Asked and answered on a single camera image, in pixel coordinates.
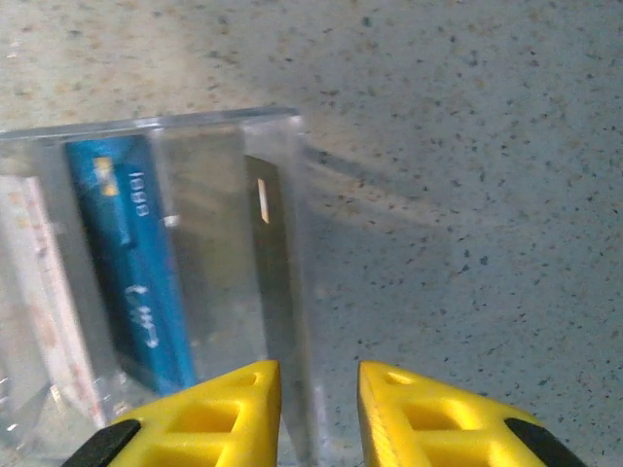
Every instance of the speckled countertop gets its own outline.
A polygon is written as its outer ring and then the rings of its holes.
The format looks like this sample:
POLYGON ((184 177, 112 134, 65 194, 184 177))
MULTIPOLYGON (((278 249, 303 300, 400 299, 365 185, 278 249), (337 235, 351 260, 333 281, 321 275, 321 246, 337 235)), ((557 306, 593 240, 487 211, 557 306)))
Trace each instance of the speckled countertop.
POLYGON ((307 117, 322 465, 358 360, 623 457, 623 4, 6 0, 3 129, 278 103, 307 117))

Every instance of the credit card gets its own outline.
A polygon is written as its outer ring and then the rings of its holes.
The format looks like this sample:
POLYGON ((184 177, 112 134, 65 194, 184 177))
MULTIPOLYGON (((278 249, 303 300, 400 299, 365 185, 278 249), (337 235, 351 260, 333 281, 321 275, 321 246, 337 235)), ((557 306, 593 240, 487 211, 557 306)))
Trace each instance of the credit card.
POLYGON ((95 276, 64 144, 42 142, 34 158, 40 199, 45 201, 48 214, 49 235, 54 237, 57 265, 63 272, 63 280, 56 285, 62 282, 65 290, 58 292, 58 296, 68 299, 65 310, 72 311, 72 316, 62 318, 63 333, 74 341, 70 343, 69 353, 76 362, 83 359, 86 372, 81 377, 91 383, 101 415, 110 421, 128 407, 125 383, 128 379, 121 371, 113 347, 108 313, 95 276))
POLYGON ((122 368, 160 395, 196 383, 150 147, 142 135, 66 154, 122 368))
POLYGON ((52 383, 102 427, 106 420, 93 387, 95 376, 76 325, 75 307, 36 177, 0 176, 0 218, 52 383))
POLYGON ((296 289, 279 171, 276 165, 251 156, 244 158, 244 164, 268 354, 281 367, 281 415, 286 428, 281 438, 289 438, 288 461, 305 465, 310 457, 308 425, 302 422, 307 416, 305 368, 297 339, 296 289))
POLYGON ((19 273, 12 268, 15 252, 4 222, 5 205, 0 213, 0 445, 28 450, 51 384, 19 273))

